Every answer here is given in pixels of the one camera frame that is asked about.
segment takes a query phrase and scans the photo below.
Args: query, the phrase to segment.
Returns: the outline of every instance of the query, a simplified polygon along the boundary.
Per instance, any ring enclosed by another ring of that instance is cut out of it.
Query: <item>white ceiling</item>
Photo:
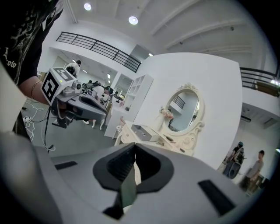
[[[70,2],[78,20],[144,35],[165,52],[252,57],[253,24],[234,0],[89,0],[91,11],[84,1]],[[135,26],[128,22],[132,15],[139,19]]]
[[[72,52],[68,51],[58,51],[58,56],[64,59],[68,63],[72,63],[72,59],[75,61],[80,60],[82,62],[81,64],[81,69],[84,69],[88,74],[92,74],[106,82],[107,85],[111,85],[117,71],[113,70],[112,68],[109,68],[105,66],[104,64],[100,64],[94,60],[91,60],[89,58],[86,58],[81,55],[74,54]],[[110,81],[111,83],[108,82],[108,77],[107,74],[110,74]]]
[[[261,123],[264,125],[264,128],[267,128],[272,131],[280,132],[280,121],[274,120],[267,111],[261,110],[259,108],[255,108],[251,105],[242,106],[241,115],[250,118],[252,122]],[[274,120],[273,123],[265,125],[265,123],[269,122],[271,119]]]

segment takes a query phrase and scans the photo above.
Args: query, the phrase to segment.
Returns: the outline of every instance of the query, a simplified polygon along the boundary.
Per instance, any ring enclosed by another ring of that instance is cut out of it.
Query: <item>bracelet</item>
[[[42,81],[39,80],[39,81],[37,81],[37,82],[32,86],[31,93],[30,93],[30,96],[31,96],[32,99],[33,99],[33,97],[32,97],[33,90],[34,90],[35,86],[36,86],[39,82],[42,82]]]

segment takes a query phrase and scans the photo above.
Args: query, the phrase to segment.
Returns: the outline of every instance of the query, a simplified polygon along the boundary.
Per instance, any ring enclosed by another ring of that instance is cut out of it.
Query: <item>flower decoration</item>
[[[173,119],[173,117],[174,117],[170,110],[164,109],[162,106],[161,106],[161,109],[159,110],[159,112],[164,117],[167,117],[168,119]]]

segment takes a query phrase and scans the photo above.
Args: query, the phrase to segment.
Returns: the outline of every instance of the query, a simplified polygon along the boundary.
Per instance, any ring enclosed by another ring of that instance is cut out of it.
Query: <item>man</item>
[[[66,66],[66,70],[72,74],[75,78],[78,77],[78,74],[81,70],[80,66],[81,66],[82,62],[80,60],[76,61],[75,63],[70,63]]]
[[[243,142],[239,142],[238,145],[237,145],[237,147],[235,147],[235,148],[233,149],[232,154],[231,154],[230,157],[227,159],[227,162],[230,162],[230,161],[234,158],[234,156],[235,156],[235,154],[237,153],[237,151],[238,151],[239,149],[241,149],[242,147],[243,147]]]
[[[239,142],[237,147],[235,147],[232,151],[232,154],[230,157],[226,160],[228,163],[226,168],[223,171],[223,175],[227,176],[229,175],[229,171],[231,170],[232,165],[236,162],[235,161],[235,155],[237,154],[238,150],[240,150],[243,147],[243,142]]]
[[[10,7],[9,1],[1,2],[1,8]],[[10,13],[0,15],[5,31],[1,33],[0,60],[25,96],[44,104],[48,102],[41,91],[37,66],[42,43],[62,10],[62,0],[26,0],[18,1]],[[29,139],[21,113],[13,131]]]
[[[247,191],[250,181],[256,180],[257,177],[259,176],[259,173],[263,168],[263,156],[264,156],[264,151],[261,150],[258,156],[259,159],[255,162],[252,169],[247,173],[243,181],[241,181],[240,183],[240,187],[242,190]]]

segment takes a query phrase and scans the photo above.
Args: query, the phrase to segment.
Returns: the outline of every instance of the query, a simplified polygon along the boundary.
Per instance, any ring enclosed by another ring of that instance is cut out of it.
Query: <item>white cabinet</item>
[[[129,108],[128,113],[124,116],[125,120],[134,121],[153,80],[151,76],[144,75],[132,81],[126,97],[124,98],[124,108]]]
[[[124,106],[111,108],[111,118],[108,122],[105,136],[114,137],[116,127],[121,123],[120,118],[123,116],[124,120],[133,122],[139,112],[142,103],[152,85],[153,78],[149,75],[141,76],[132,81],[129,90],[124,98]]]

